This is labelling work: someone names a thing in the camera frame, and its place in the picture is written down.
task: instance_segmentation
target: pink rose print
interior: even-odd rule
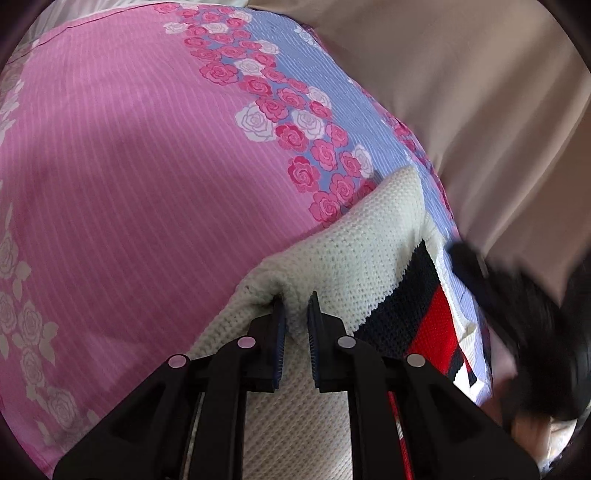
[[[205,28],[198,27],[197,25],[189,25],[189,28],[187,29],[187,35],[191,35],[192,37],[201,37],[206,33],[208,32]]]
[[[293,88],[294,90],[297,90],[300,93],[308,93],[310,91],[308,89],[308,86],[304,82],[301,82],[301,81],[296,80],[296,79],[289,79],[289,80],[287,80],[287,84],[291,88]]]
[[[298,110],[302,110],[306,105],[306,101],[290,88],[278,89],[277,95],[285,103],[291,105],[293,108],[297,108]]]
[[[330,179],[329,189],[346,207],[351,206],[355,199],[355,182],[351,177],[343,177],[340,173],[334,173]]]
[[[225,7],[223,5],[218,5],[217,11],[220,12],[222,15],[229,15],[234,13],[234,9],[232,7]]]
[[[248,41],[248,40],[241,40],[238,42],[238,45],[240,45],[242,48],[247,48],[248,50],[258,50],[259,48],[262,47],[262,45],[260,43],[257,43],[255,41]]]
[[[310,112],[320,118],[332,118],[332,112],[330,111],[330,108],[326,108],[324,105],[322,105],[322,103],[316,102],[315,100],[310,102]]]
[[[275,57],[268,53],[261,53],[259,51],[253,52],[249,55],[250,58],[255,59],[258,63],[261,63],[265,67],[277,67],[275,63]]]
[[[218,85],[228,85],[238,81],[238,75],[236,75],[238,69],[234,65],[224,65],[219,61],[208,63],[201,67],[199,71],[207,80]]]
[[[351,177],[361,176],[361,165],[359,164],[359,160],[351,155],[351,153],[342,152],[339,158],[347,175]]]
[[[178,14],[184,18],[193,18],[198,13],[199,12],[193,8],[186,8],[184,10],[181,10]]]
[[[158,4],[154,5],[154,10],[161,14],[169,14],[178,8],[177,4]]]
[[[378,186],[375,184],[373,180],[363,180],[359,184],[359,188],[357,190],[357,193],[355,194],[355,203],[367,197],[367,195],[372,193],[377,187]]]
[[[261,77],[245,75],[242,81],[238,84],[238,86],[245,92],[254,93],[255,95],[269,97],[273,94],[273,90],[271,90],[271,85],[269,85]]]
[[[314,140],[314,146],[310,149],[310,152],[314,159],[326,171],[336,170],[338,168],[335,148],[332,143],[326,140]]]
[[[217,52],[217,50],[208,50],[206,48],[194,50],[191,52],[191,55],[193,55],[193,57],[197,57],[201,61],[206,61],[208,63],[211,61],[219,61],[222,59],[222,56]]]
[[[217,13],[214,12],[205,12],[201,16],[201,19],[204,23],[216,23],[219,22],[222,19],[222,17],[220,17]]]
[[[285,150],[294,149],[296,152],[305,152],[308,148],[308,139],[294,124],[279,125],[275,129],[279,146]]]
[[[326,125],[326,134],[330,137],[333,145],[336,148],[346,147],[349,143],[349,136],[347,135],[347,132],[338,125]]]
[[[324,228],[328,228],[343,216],[340,211],[339,199],[333,193],[316,192],[314,194],[314,203],[308,210],[317,222],[322,223]]]
[[[406,145],[406,146],[407,146],[407,148],[408,148],[408,149],[409,149],[411,152],[415,153],[415,152],[417,151],[417,146],[414,144],[414,142],[413,142],[413,141],[412,141],[410,138],[407,138],[407,139],[405,139],[405,140],[402,140],[402,143],[403,143],[404,145]]]
[[[259,98],[255,103],[258,105],[261,112],[263,112],[273,123],[283,120],[288,115],[287,107],[283,102],[278,100]]]
[[[211,33],[209,35],[209,38],[211,38],[213,41],[222,43],[224,45],[234,43],[234,37],[231,36],[229,33]]]
[[[394,134],[398,137],[407,137],[411,135],[411,131],[408,129],[406,125],[400,123],[400,121],[394,119]]]
[[[246,50],[242,47],[224,45],[218,49],[219,53],[230,59],[243,59],[246,57]]]
[[[246,25],[246,22],[242,18],[228,18],[226,20],[228,27],[240,28]]]
[[[287,82],[287,77],[277,70],[273,70],[270,67],[265,67],[261,70],[261,73],[268,78],[270,81],[275,83]]]
[[[291,181],[300,193],[318,192],[318,180],[320,172],[310,165],[310,161],[305,157],[296,157],[290,160],[290,166],[287,167]]]
[[[251,33],[247,32],[246,30],[235,30],[232,33],[234,34],[234,38],[243,38],[248,40],[251,37]]]
[[[185,45],[188,47],[207,47],[210,42],[199,37],[185,38]]]

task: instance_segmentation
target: white knit fabric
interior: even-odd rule
[[[322,311],[341,318],[352,333],[394,291],[422,238],[437,266],[441,235],[426,214],[415,168],[402,168],[329,229],[263,260],[199,337],[192,358],[211,355],[246,333],[252,319],[268,313],[272,298],[283,296],[283,377],[277,393],[249,395],[245,479],[352,477],[347,396],[314,389],[308,300],[316,290]],[[458,309],[453,313],[459,338],[466,336],[465,319]]]

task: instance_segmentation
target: bed sheet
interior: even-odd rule
[[[22,46],[0,79],[0,407],[47,473],[186,351],[251,268],[389,173],[416,166],[437,229],[457,234],[412,132],[308,30],[197,9],[69,22]],[[446,254],[436,267],[480,401],[473,300]]]

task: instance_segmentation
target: beige fabric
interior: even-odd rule
[[[591,74],[537,0],[249,6],[314,27],[341,68],[417,134],[465,238],[520,259],[560,294],[591,238]]]

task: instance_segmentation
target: knitted sweater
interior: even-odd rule
[[[283,376],[275,394],[248,396],[245,479],[352,477],[347,395],[320,394],[311,375],[306,307],[314,290],[323,312],[383,354],[420,352],[466,394],[471,383],[478,386],[468,367],[475,325],[448,287],[444,242],[425,210],[415,168],[406,167],[329,229],[264,259],[242,280],[189,355],[211,355],[245,334],[282,294]]]

